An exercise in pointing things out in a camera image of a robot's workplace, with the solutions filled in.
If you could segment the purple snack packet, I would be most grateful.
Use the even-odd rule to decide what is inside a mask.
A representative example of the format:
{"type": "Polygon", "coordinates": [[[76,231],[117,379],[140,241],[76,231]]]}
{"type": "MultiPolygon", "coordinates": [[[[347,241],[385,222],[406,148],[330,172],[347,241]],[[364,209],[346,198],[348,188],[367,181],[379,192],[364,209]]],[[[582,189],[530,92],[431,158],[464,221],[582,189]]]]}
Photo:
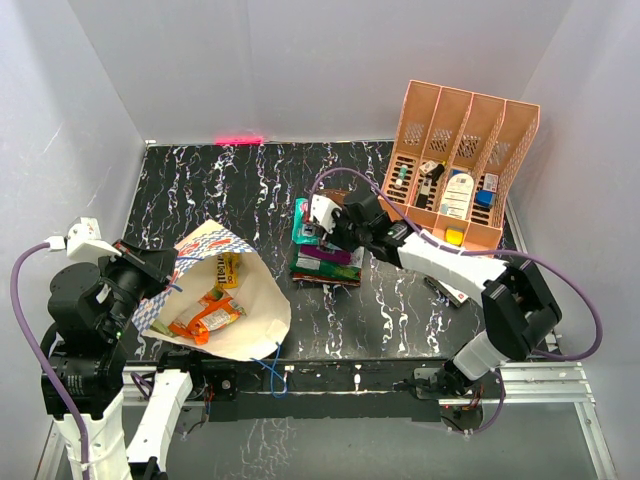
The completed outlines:
{"type": "Polygon", "coordinates": [[[340,265],[347,265],[351,262],[351,254],[341,249],[332,249],[320,245],[300,245],[299,252],[309,257],[340,265]]]}

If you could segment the green snack bag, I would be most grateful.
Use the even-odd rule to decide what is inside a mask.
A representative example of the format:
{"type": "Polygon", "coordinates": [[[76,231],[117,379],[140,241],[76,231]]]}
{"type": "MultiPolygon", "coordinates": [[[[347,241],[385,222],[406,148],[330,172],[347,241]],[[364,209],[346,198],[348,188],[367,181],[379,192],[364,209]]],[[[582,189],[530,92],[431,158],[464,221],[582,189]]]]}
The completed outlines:
{"type": "Polygon", "coordinates": [[[296,247],[290,263],[291,272],[321,275],[331,278],[361,280],[361,269],[365,254],[363,247],[357,248],[354,252],[349,252],[351,254],[351,262],[349,264],[340,265],[303,255],[299,252],[299,246],[300,245],[296,247]]]}

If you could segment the blue checkered paper bag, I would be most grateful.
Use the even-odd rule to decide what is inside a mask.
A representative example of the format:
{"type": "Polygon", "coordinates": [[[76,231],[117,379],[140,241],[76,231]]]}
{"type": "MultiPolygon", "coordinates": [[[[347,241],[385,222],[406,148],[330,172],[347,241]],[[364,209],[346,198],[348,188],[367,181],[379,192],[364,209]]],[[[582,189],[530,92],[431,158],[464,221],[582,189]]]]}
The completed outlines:
{"type": "Polygon", "coordinates": [[[235,361],[264,360],[282,345],[291,324],[291,306],[266,263],[243,239],[213,220],[205,221],[176,245],[178,258],[170,286],[144,300],[132,323],[143,335],[235,361]],[[208,333],[197,343],[173,333],[170,324],[186,328],[204,307],[204,297],[222,285],[225,254],[239,260],[238,282],[226,288],[223,300],[244,310],[238,320],[208,333]]]}

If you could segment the brown chocolate snack bag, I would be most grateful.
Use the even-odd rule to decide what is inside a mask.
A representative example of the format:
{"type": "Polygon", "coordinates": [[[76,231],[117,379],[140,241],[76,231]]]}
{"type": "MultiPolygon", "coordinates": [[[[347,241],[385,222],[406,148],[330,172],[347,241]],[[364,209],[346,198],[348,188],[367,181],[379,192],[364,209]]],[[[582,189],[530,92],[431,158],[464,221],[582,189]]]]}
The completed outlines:
{"type": "Polygon", "coordinates": [[[320,189],[317,194],[329,198],[340,207],[354,204],[359,200],[357,191],[347,191],[339,189],[320,189]]]}

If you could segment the teal Fox's candy bag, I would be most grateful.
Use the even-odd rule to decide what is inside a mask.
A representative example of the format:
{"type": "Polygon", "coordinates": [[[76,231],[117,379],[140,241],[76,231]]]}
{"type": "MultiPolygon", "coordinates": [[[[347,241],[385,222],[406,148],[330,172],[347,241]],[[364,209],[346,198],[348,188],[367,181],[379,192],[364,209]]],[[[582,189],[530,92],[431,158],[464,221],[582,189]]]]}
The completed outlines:
{"type": "Polygon", "coordinates": [[[297,245],[317,246],[319,237],[315,225],[308,221],[307,208],[307,199],[296,199],[291,238],[297,245]]]}

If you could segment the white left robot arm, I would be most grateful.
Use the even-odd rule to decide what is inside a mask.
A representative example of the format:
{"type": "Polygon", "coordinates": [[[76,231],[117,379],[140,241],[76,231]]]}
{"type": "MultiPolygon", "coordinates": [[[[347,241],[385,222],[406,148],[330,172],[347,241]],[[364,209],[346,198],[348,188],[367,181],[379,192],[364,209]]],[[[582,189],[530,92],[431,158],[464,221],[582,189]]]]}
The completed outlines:
{"type": "Polygon", "coordinates": [[[206,387],[187,363],[160,367],[131,441],[122,422],[127,353],[121,336],[138,307],[172,286],[178,252],[91,241],[93,252],[51,280],[48,312],[60,343],[42,349],[46,411],[76,479],[165,479],[167,454],[187,399],[206,387]]]}

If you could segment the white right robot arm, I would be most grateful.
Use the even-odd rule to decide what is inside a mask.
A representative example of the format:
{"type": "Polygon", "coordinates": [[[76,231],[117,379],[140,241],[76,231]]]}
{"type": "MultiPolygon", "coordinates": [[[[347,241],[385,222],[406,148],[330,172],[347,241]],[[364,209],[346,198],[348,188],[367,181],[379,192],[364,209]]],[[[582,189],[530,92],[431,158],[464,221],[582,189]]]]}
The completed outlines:
{"type": "Polygon", "coordinates": [[[526,360],[562,318],[532,261],[455,252],[430,232],[392,219],[372,193],[352,192],[340,203],[315,195],[310,218],[329,243],[349,252],[363,247],[376,259],[436,279],[481,306],[484,330],[430,377],[415,380],[424,392],[471,395],[490,370],[526,360]]]}

